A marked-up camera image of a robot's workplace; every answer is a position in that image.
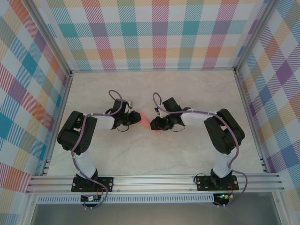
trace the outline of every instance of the marble tabletop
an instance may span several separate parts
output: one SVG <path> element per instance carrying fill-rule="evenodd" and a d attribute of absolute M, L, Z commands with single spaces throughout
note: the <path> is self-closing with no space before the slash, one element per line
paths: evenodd
<path fill-rule="evenodd" d="M 134 102 L 133 110 L 149 120 L 157 114 L 153 92 L 163 100 L 174 97 L 182 107 L 201 111 L 228 109 L 245 132 L 240 154 L 232 167 L 245 173 L 262 173 L 249 123 L 232 71 L 140 71 L 79 73 L 74 75 L 60 127 L 74 110 L 103 113 L 112 108 L 110 89 Z M 142 124 L 127 132 L 97 130 L 89 147 L 101 175 L 209 173 L 216 160 L 205 127 L 157 134 Z M 56 143 L 48 175 L 75 175 L 70 152 Z"/>

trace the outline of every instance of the plaid wall panel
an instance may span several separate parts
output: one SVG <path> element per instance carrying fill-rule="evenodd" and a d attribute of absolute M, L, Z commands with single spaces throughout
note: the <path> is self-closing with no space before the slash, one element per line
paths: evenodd
<path fill-rule="evenodd" d="M 262 4 L 262 6 L 259 9 L 258 14 L 256 15 L 256 17 L 255 17 L 255 19 L 253 21 L 253 24 L 251 25 L 251 28 L 250 28 L 250 30 L 249 30 L 249 32 L 248 32 L 248 34 L 247 34 L 247 36 L 246 36 L 246 38 L 245 38 L 245 40 L 243 42 L 242 47 L 240 48 L 238 56 L 236 57 L 236 59 L 234 61 L 233 67 L 237 66 L 237 64 L 238 64 L 238 62 L 240 60 L 240 57 L 243 54 L 245 47 L 249 43 L 249 40 L 251 39 L 251 37 L 253 35 L 253 32 L 255 31 L 255 29 L 256 29 L 256 27 L 258 25 L 258 21 L 261 19 L 261 17 L 263 15 L 263 13 L 264 13 L 264 11 L 265 11 L 265 9 L 266 9 L 269 1 L 270 0 L 263 0 L 263 4 Z"/>
<path fill-rule="evenodd" d="M 40 1 L 46 1 L 50 16 Z M 232 67 L 259 0 L 35 0 L 80 70 Z"/>
<path fill-rule="evenodd" d="M 14 225 L 52 137 L 67 76 L 21 0 L 0 0 L 0 225 Z"/>
<path fill-rule="evenodd" d="M 272 172 L 300 224 L 300 1 L 281 0 L 240 79 Z"/>

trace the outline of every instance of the gray floor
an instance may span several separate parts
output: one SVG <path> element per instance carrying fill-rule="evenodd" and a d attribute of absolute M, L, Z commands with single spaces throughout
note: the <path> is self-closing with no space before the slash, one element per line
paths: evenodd
<path fill-rule="evenodd" d="M 279 225 L 271 193 L 247 193 L 232 206 L 212 203 L 37 205 L 32 225 Z"/>
<path fill-rule="evenodd" d="M 151 121 L 157 114 L 153 92 L 163 100 L 174 97 L 182 108 L 202 111 L 228 109 L 246 134 L 233 168 L 262 173 L 262 167 L 232 71 L 149 71 L 75 74 L 62 125 L 73 110 L 103 113 L 113 105 L 108 91 L 120 92 L 134 102 L 134 110 Z M 187 127 L 156 134 L 141 124 L 127 132 L 95 131 L 90 148 L 93 163 L 102 175 L 209 173 L 216 150 L 204 127 Z M 74 175 L 70 153 L 55 145 L 48 175 Z"/>

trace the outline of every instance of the black cable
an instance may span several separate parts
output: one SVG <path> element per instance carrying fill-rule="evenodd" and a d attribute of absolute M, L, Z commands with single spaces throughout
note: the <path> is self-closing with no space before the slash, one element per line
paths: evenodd
<path fill-rule="evenodd" d="M 129 126 L 127 126 L 127 130 L 119 130 L 118 128 L 117 128 L 117 130 L 120 131 L 120 132 L 126 132 L 126 131 L 129 130 Z"/>
<path fill-rule="evenodd" d="M 174 130 L 172 130 L 172 129 L 169 129 L 169 130 L 171 130 L 172 132 L 180 132 L 180 131 L 184 130 L 185 128 L 186 128 L 186 127 L 183 127 L 183 129 L 177 130 L 177 131 L 174 131 Z"/>
<path fill-rule="evenodd" d="M 197 174 L 196 176 L 194 176 L 194 183 L 195 183 L 195 184 L 197 184 L 197 183 L 196 183 L 196 177 L 197 177 L 199 174 Z"/>
<path fill-rule="evenodd" d="M 111 110 L 112 110 L 112 109 L 107 110 L 107 111 L 105 112 L 105 114 L 108 114 Z"/>

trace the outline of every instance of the aluminum frame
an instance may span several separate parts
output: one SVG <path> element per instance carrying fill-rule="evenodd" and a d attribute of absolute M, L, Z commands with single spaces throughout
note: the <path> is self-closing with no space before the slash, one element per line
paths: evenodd
<path fill-rule="evenodd" d="M 103 204 L 213 203 L 213 193 L 187 194 L 109 194 Z M 37 204 L 82 204 L 81 194 L 38 195 Z"/>
<path fill-rule="evenodd" d="M 245 186 L 243 175 L 237 176 L 240 189 Z M 223 193 L 224 191 L 197 191 L 194 175 L 113 176 L 113 194 L 183 194 Z M 281 192 L 284 186 L 276 173 L 249 173 L 246 192 Z M 76 195 L 71 192 L 73 176 L 34 176 L 29 184 L 29 195 Z"/>
<path fill-rule="evenodd" d="M 192 69 L 118 69 L 118 70 L 73 70 L 73 74 L 82 73 L 109 73 L 109 72 L 154 72 L 154 71 L 224 71 L 232 70 L 232 67 L 217 67 L 217 68 L 192 68 Z"/>
<path fill-rule="evenodd" d="M 71 76 L 71 68 L 69 67 L 65 57 L 63 56 L 62 52 L 60 51 L 59 47 L 57 46 L 54 37 L 51 35 L 51 32 L 48 29 L 47 24 L 44 22 L 42 16 L 40 15 L 37 7 L 32 2 L 32 0 L 22 0 L 23 4 L 27 8 L 29 14 L 33 18 L 34 22 L 36 23 L 38 29 L 40 30 L 41 34 L 43 35 L 46 43 L 49 45 L 50 49 L 53 51 L 54 56 L 57 58 L 60 66 L 63 68 L 64 72 Z"/>
<path fill-rule="evenodd" d="M 245 47 L 239 62 L 237 63 L 237 66 L 235 67 L 235 70 L 237 71 L 237 74 L 242 69 L 243 65 L 246 63 L 250 53 L 252 52 L 252 49 L 254 48 L 257 40 L 263 33 L 264 28 L 266 27 L 268 21 L 270 20 L 273 12 L 275 11 L 277 5 L 279 4 L 280 0 L 269 0 L 268 5 L 266 6 L 266 9 L 259 20 L 247 46 Z"/>
<path fill-rule="evenodd" d="M 51 33 L 49 32 L 47 25 L 44 23 L 42 17 L 40 16 L 38 10 L 36 9 L 35 5 L 32 3 L 32 0 L 24 0 L 23 1 L 26 8 L 30 12 L 31 16 L 33 17 L 34 21 L 36 22 L 38 28 L 41 30 L 44 38 L 46 39 L 47 43 L 49 44 L 50 48 L 52 49 L 54 55 L 59 60 L 59 63 L 62 65 L 65 72 L 68 74 L 68 76 L 71 77 L 71 70 L 62 56 L 62 53 L 60 49 L 57 47 L 55 40 L 51 36 Z M 236 67 L 236 70 L 239 72 L 244 63 L 246 62 L 251 50 L 253 49 L 256 41 L 260 37 L 265 25 L 267 24 L 270 16 L 272 15 L 273 11 L 275 10 L 277 4 L 279 3 L 279 0 L 270 0 L 268 6 L 266 7 L 266 10 L 264 12 L 264 15 L 259 21 L 259 24 L 253 33 L 253 36 L 247 45 L 246 49 L 244 50 L 244 53 L 242 54 L 240 61 Z M 242 97 L 242 101 L 245 107 L 245 111 L 247 114 L 248 121 L 250 123 L 250 128 L 252 131 L 252 134 L 255 139 L 255 144 L 257 146 L 258 152 L 262 158 L 265 159 L 265 155 L 263 154 L 263 151 L 261 151 L 261 146 L 258 141 L 258 137 L 255 132 L 255 127 L 253 124 L 253 121 L 251 119 L 251 116 L 249 114 L 249 111 L 247 109 L 246 100 L 244 97 L 244 93 L 242 92 L 239 78 L 236 77 L 237 85 Z M 58 115 L 58 120 L 55 124 L 54 132 L 53 132 L 53 138 L 50 143 L 50 147 L 47 153 L 47 157 L 45 159 L 45 165 L 46 169 L 41 173 L 44 173 L 46 175 L 47 173 L 47 165 L 50 163 L 50 159 L 52 156 L 52 152 L 54 149 L 54 144 L 56 140 L 57 133 L 59 131 L 63 111 L 67 102 L 68 93 L 70 91 L 72 83 L 72 77 L 68 80 L 68 84 L 66 87 L 66 92 L 63 97 L 63 101 L 61 104 L 61 109 Z M 266 165 L 266 170 L 270 171 L 270 168 L 268 165 Z M 245 185 L 245 179 L 243 176 L 236 174 L 238 178 L 238 182 L 240 184 L 240 190 L 237 192 L 240 192 Z M 281 183 L 280 177 L 276 173 L 256 173 L 256 174 L 247 174 L 249 178 L 248 188 L 247 192 L 272 192 L 275 203 L 277 206 L 277 210 L 280 216 L 281 221 L 283 224 L 291 224 L 289 220 L 288 213 L 285 208 L 284 204 L 284 198 L 282 196 L 282 193 L 284 191 L 283 184 Z M 24 215 L 21 218 L 21 224 L 30 224 L 33 216 L 33 212 L 35 209 L 36 204 L 38 203 L 38 197 L 41 194 L 46 195 L 69 195 L 74 196 L 78 195 L 78 193 L 71 193 L 70 187 L 72 185 L 72 176 L 58 176 L 58 177 L 52 177 L 52 176 L 35 176 L 32 178 L 32 181 L 30 183 L 25 205 L 26 211 Z M 193 183 L 193 175 L 158 175 L 158 176 L 115 176 L 114 180 L 114 195 L 131 195 L 133 193 L 136 194 L 167 194 L 167 193 L 173 193 L 173 194 L 198 194 L 196 190 L 196 184 Z"/>

